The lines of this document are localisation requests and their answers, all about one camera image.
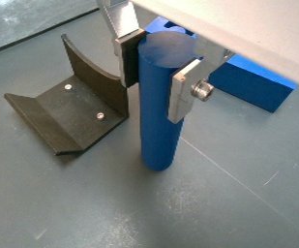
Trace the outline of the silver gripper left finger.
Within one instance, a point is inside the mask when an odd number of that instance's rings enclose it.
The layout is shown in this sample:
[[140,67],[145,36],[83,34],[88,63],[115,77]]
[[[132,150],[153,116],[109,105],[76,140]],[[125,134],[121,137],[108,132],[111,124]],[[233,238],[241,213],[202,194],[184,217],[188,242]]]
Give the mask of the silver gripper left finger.
[[121,85],[128,88],[139,81],[139,41],[147,35],[140,28],[133,4],[128,0],[96,0],[112,35]]

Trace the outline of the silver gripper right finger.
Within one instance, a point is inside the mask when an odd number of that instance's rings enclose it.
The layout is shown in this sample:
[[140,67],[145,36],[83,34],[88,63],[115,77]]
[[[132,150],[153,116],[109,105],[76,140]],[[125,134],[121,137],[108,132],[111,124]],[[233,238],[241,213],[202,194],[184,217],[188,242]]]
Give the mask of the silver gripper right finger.
[[167,117],[177,123],[192,109],[193,99],[206,101],[213,92],[208,82],[210,73],[234,55],[201,36],[193,39],[193,58],[171,76]]

